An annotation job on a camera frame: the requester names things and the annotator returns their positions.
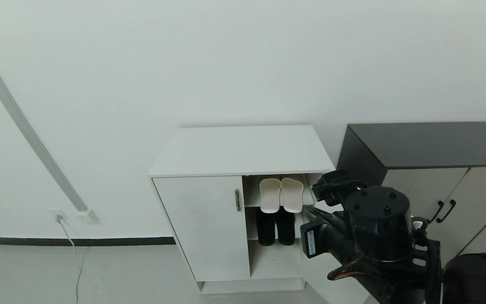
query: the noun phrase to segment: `black baseboard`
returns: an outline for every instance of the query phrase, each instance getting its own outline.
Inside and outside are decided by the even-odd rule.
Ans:
[[[127,239],[73,239],[75,246],[145,246],[173,245],[173,237],[131,237]],[[17,237],[0,237],[0,245],[15,246],[71,246],[68,239],[20,239]]]

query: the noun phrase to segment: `white cord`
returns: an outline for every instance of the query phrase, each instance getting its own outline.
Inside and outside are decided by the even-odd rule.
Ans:
[[[63,228],[63,231],[65,231],[65,235],[67,236],[67,239],[69,239],[69,242],[71,242],[71,245],[73,245],[73,251],[74,251],[74,254],[75,254],[76,264],[78,265],[78,279],[76,280],[76,304],[78,304],[78,283],[80,282],[81,266],[80,266],[80,263],[78,263],[78,256],[76,256],[76,247],[74,245],[74,242],[69,237],[69,234],[67,233],[67,230],[65,229],[65,226],[63,225],[63,223],[61,223],[61,219],[62,219],[62,216],[60,216],[60,215],[58,215],[56,217],[56,221],[61,225],[61,227]]]

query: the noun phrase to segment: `cabinet top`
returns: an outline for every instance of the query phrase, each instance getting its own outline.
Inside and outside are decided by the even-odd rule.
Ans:
[[[178,129],[148,175],[263,175],[334,169],[311,125],[267,125]]]
[[[486,122],[348,125],[389,169],[486,166]]]

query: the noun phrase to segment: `gray floor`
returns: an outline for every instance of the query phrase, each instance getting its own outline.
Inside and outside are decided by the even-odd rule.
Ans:
[[[302,292],[200,296],[175,245],[77,248],[85,253],[79,304],[327,304]],[[0,245],[0,303],[73,304],[77,266],[71,247]]]

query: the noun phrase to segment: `dark gray cabinet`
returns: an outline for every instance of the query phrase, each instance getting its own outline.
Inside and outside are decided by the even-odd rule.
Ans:
[[[413,216],[434,218],[427,231],[443,263],[464,248],[486,252],[486,122],[348,125],[337,168],[398,189]]]

